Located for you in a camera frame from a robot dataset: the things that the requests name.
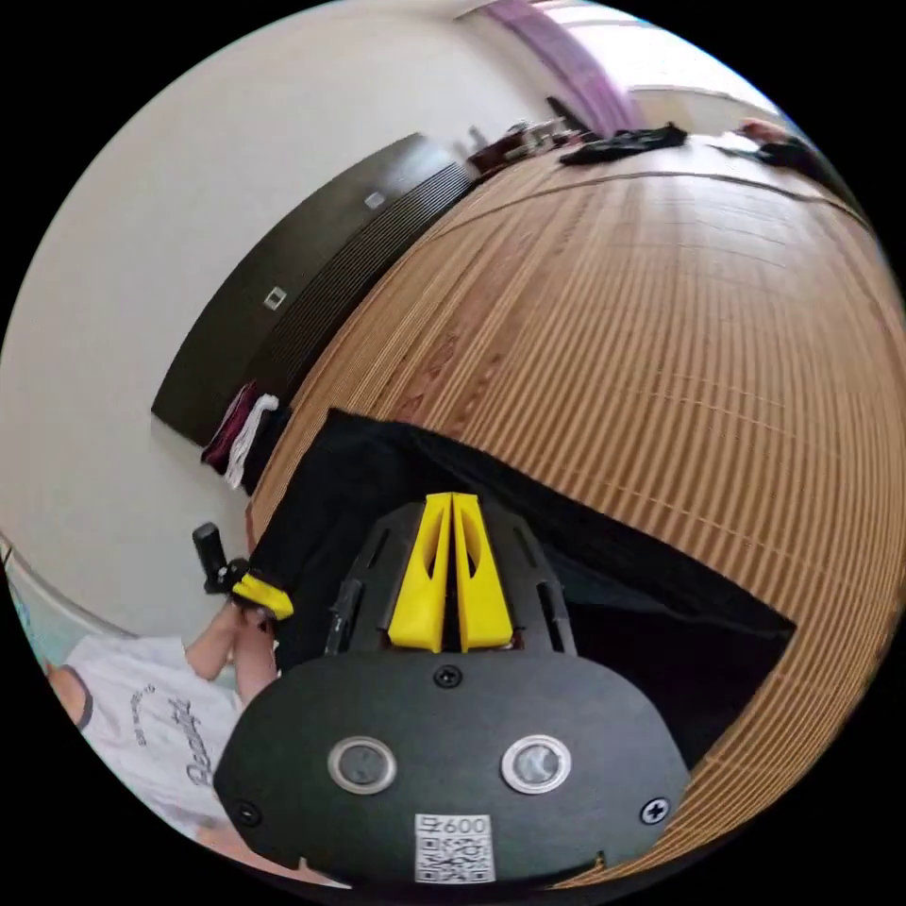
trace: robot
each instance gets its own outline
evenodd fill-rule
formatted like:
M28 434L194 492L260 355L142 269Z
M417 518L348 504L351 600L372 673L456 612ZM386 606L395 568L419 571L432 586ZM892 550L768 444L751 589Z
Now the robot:
M211 589L246 591L247 564L209 561ZM641 856L680 805L657 709L577 655L541 545L494 501L434 494L378 520L331 617L323 656L254 699L215 772L261 856L433 897L535 890Z

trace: wall outlet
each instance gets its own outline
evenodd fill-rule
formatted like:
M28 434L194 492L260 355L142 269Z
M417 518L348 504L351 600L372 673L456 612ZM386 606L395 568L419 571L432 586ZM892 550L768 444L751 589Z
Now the wall outlet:
M271 311L276 311L282 304L283 300L286 298L286 290L281 290L280 287L275 286L270 293L264 299L264 307L270 309Z

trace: screw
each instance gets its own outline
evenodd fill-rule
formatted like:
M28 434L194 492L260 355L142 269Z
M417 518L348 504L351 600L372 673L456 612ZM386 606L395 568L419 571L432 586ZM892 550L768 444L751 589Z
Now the screw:
M236 816L247 828L256 828L261 823L261 812L251 802L237 802Z
M643 824L660 824L670 814L670 803L663 797L646 803L639 817Z
M434 681L442 689L455 689L462 682L462 671L454 664L446 663L437 669Z

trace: white t-shirt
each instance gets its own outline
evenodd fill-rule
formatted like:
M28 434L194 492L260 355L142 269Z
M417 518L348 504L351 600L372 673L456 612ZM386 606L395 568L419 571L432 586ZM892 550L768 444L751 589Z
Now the white t-shirt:
M132 793L193 839L229 823L212 781L242 702L192 670L180 639L86 636L64 666L87 695L79 728Z

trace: woven bamboo blind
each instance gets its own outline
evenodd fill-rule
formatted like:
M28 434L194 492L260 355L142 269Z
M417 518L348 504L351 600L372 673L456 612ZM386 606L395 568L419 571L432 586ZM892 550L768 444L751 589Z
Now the woven bamboo blind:
M906 329L871 234L792 173L701 143L529 160L433 228L294 400L260 537L338 406L480 447L707 563L798 623L644 858L765 808L814 763L895 625Z

